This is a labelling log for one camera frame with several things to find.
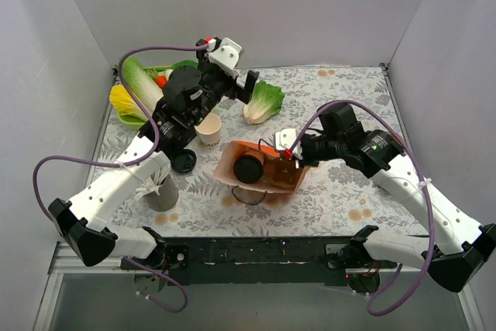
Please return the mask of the loose green lettuce head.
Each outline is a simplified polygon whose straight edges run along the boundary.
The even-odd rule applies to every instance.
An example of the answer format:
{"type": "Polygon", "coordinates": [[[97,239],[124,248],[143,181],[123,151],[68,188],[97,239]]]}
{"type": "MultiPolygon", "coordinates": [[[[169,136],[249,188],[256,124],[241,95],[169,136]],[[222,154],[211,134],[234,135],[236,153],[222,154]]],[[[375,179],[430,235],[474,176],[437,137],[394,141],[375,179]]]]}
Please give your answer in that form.
{"type": "Polygon", "coordinates": [[[280,87],[258,81],[253,89],[250,102],[243,107],[243,116],[249,124],[261,124],[278,114],[282,108],[285,93],[280,87]]]}

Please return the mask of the floral table mat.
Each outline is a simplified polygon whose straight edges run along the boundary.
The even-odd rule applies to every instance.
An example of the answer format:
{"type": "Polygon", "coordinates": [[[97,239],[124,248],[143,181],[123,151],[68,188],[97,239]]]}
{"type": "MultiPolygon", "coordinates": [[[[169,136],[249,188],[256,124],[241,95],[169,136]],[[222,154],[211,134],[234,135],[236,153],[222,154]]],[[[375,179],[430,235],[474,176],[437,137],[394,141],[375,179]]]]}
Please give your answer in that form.
{"type": "Polygon", "coordinates": [[[194,170],[172,177],[179,191],[177,204],[166,212],[155,212],[145,200],[128,198],[111,223],[149,226],[163,236],[352,236],[369,224],[396,234],[423,233],[423,227],[394,198],[341,160],[312,168],[293,195],[232,190],[214,179],[229,142],[271,140],[280,129],[302,127],[320,105],[334,99],[357,101],[356,116],[365,129],[379,129],[384,123],[399,129],[378,67],[283,67],[263,69],[260,76],[285,95],[277,115],[252,126],[243,117],[242,103],[223,99],[214,110],[222,122],[219,144],[206,147],[193,141],[194,170]]]}

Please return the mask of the yellow cabbage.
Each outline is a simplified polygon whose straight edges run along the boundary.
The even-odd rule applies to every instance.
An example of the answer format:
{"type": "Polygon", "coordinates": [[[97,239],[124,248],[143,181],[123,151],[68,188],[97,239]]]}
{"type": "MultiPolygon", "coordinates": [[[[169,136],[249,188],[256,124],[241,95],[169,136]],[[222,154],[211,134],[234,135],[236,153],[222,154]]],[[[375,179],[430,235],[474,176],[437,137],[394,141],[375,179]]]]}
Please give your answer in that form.
{"type": "Polygon", "coordinates": [[[109,93],[109,101],[114,109],[121,115],[133,116],[135,118],[139,118],[144,122],[148,120],[145,112],[131,98],[128,91],[123,87],[122,84],[118,84],[112,87],[109,93]]]}

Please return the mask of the green bok choy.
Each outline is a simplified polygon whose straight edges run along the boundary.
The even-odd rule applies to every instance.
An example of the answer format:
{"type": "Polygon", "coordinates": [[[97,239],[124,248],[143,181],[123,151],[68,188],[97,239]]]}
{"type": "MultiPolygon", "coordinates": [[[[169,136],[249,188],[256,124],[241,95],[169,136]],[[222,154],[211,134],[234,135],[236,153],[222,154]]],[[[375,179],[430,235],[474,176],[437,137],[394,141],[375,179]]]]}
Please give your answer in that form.
{"type": "Polygon", "coordinates": [[[197,69],[198,63],[193,60],[182,60],[173,64],[170,68],[171,70],[176,71],[177,69],[182,69],[184,67],[192,67],[194,69],[197,69]]]}

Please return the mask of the orange carrot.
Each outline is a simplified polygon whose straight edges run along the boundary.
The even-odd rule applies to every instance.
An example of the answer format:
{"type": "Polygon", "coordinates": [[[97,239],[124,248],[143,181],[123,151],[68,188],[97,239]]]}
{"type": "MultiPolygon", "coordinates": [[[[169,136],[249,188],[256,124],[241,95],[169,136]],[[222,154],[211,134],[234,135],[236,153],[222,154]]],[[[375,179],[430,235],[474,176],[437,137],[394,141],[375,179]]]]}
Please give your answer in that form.
{"type": "Polygon", "coordinates": [[[164,76],[158,76],[155,79],[155,82],[160,88],[162,88],[167,83],[167,79],[164,76]]]}

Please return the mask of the white radish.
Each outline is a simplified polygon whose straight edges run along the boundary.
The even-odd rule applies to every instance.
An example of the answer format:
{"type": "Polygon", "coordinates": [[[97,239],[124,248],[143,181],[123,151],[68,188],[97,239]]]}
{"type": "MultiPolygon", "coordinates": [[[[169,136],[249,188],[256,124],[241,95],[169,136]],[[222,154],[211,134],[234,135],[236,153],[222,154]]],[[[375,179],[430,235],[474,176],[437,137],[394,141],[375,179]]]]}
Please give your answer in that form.
{"type": "Polygon", "coordinates": [[[172,70],[172,69],[167,69],[167,70],[165,70],[165,71],[163,72],[163,76],[164,76],[167,80],[169,80],[170,75],[171,75],[171,73],[172,73],[172,72],[173,72],[173,70],[172,70]]]}

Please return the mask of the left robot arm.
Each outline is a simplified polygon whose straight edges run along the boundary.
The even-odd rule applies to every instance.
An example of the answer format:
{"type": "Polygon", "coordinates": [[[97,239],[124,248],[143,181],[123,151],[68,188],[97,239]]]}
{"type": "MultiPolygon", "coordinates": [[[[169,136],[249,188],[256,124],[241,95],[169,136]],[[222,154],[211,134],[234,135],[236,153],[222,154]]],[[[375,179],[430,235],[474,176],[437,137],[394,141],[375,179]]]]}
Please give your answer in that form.
{"type": "Polygon", "coordinates": [[[53,200],[48,212],[59,234],[87,267],[108,257],[131,257],[149,269],[166,257],[166,241],[150,227],[113,226],[114,211],[154,172],[183,156],[195,127],[227,97],[248,103],[259,74],[243,85],[236,66],[243,48],[225,37],[199,40],[197,67],[173,70],[149,120],[108,171],[67,201],[53,200]]]}

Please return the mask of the black plastic cup lid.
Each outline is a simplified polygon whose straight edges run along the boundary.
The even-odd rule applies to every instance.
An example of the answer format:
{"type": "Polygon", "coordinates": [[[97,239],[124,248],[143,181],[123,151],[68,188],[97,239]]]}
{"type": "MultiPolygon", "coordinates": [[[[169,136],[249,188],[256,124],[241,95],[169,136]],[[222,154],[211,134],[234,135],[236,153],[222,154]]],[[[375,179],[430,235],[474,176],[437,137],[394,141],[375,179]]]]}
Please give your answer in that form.
{"type": "Polygon", "coordinates": [[[238,181],[245,184],[253,184],[262,178],[264,166],[255,156],[242,155],[236,159],[232,170],[238,181]]]}

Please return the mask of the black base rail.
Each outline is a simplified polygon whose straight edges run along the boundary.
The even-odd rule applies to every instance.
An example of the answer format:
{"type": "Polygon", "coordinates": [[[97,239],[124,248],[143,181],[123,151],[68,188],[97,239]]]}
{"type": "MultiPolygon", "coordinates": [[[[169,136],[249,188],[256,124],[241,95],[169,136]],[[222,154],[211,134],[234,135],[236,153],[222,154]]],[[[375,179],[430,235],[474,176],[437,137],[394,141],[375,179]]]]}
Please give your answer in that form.
{"type": "Polygon", "coordinates": [[[183,286],[190,284],[319,283],[346,285],[346,269],[329,254],[350,236],[167,238],[158,266],[183,286]]]}

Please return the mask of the orange paper bag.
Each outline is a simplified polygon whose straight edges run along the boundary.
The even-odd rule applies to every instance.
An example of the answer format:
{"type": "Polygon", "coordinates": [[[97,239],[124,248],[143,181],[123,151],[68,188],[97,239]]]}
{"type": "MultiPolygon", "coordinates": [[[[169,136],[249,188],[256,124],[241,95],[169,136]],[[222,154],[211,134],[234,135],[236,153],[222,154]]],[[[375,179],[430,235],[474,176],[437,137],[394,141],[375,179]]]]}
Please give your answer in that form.
{"type": "Polygon", "coordinates": [[[258,205],[268,195],[293,195],[308,171],[280,158],[272,147],[235,140],[223,150],[213,177],[227,185],[238,202],[258,205]]]}

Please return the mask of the napa cabbage green white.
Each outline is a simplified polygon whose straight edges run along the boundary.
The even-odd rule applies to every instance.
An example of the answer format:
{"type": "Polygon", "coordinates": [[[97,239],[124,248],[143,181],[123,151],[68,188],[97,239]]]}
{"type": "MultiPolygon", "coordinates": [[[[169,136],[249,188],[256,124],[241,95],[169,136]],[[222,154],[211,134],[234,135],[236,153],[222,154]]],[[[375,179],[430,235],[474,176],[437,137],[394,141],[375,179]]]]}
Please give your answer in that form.
{"type": "Polygon", "coordinates": [[[155,81],[145,72],[135,57],[128,57],[122,64],[122,76],[150,114],[162,99],[163,93],[155,81]]]}

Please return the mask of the grey straw holder cup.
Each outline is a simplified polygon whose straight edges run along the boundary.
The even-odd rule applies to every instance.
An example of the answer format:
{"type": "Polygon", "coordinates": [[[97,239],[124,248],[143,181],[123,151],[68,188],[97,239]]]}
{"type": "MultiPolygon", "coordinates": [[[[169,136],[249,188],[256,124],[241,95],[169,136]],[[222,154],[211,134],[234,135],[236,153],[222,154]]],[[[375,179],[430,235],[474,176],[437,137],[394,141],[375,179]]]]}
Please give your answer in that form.
{"type": "Polygon", "coordinates": [[[143,196],[144,200],[155,212],[166,212],[172,209],[179,199],[179,191],[172,177],[167,175],[158,188],[158,192],[151,192],[143,196]]]}

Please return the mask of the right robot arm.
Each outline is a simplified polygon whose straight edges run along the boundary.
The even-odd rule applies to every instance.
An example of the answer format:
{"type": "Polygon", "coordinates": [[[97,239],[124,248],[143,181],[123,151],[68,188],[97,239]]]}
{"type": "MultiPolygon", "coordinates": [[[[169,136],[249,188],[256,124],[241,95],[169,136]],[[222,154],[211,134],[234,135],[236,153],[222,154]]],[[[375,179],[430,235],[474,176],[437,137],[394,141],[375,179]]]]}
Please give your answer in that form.
{"type": "Polygon", "coordinates": [[[441,287],[461,291],[495,250],[495,225],[469,217],[415,169],[415,159],[400,136],[389,129],[366,131],[354,103],[338,100],[314,114],[319,135],[298,136],[301,164],[344,160],[393,196],[428,231],[427,237],[395,236],[367,225],[343,248],[328,255],[340,267],[368,267],[390,261],[421,269],[441,287]]]}

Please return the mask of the green vegetable tray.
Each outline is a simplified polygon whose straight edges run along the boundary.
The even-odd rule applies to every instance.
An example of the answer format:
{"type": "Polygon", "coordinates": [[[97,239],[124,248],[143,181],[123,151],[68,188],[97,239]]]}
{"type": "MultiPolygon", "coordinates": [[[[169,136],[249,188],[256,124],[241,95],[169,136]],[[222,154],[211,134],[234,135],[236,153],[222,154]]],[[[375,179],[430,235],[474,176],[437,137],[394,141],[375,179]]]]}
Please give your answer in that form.
{"type": "MultiPolygon", "coordinates": [[[[158,76],[163,76],[163,72],[167,69],[170,69],[170,66],[156,66],[156,67],[143,67],[145,72],[155,81],[158,76]]],[[[135,118],[133,116],[124,116],[117,112],[119,119],[125,123],[127,126],[138,129],[145,122],[140,120],[139,118],[135,118]]]]}

